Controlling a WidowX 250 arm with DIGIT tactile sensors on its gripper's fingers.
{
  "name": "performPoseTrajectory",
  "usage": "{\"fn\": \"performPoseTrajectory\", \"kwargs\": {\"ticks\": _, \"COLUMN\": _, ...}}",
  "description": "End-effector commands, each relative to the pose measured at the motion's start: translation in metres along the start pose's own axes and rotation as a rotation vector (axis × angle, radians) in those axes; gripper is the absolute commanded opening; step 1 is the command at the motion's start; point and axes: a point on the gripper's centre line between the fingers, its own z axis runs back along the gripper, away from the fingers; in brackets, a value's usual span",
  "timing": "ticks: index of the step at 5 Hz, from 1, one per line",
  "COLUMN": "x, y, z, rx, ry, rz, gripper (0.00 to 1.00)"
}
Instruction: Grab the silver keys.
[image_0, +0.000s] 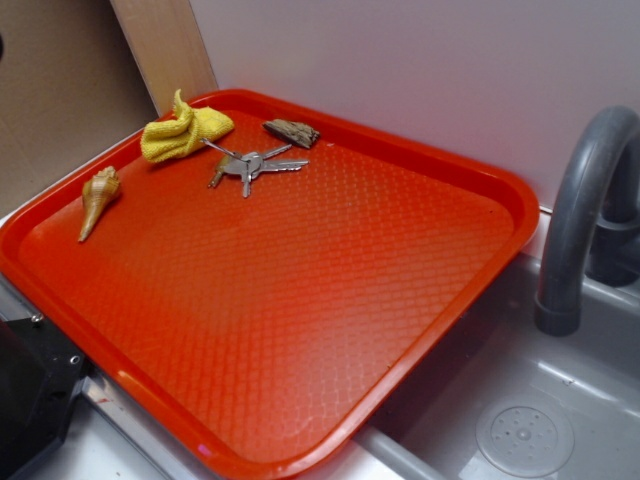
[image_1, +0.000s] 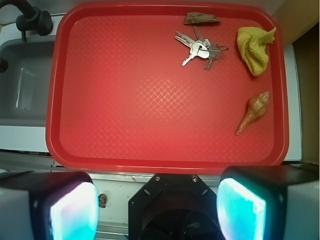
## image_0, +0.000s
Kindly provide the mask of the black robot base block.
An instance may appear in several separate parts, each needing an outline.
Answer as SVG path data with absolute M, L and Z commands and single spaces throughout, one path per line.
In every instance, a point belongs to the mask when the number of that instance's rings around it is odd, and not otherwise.
M 24 479 L 65 442 L 85 354 L 50 319 L 1 323 L 1 477 Z

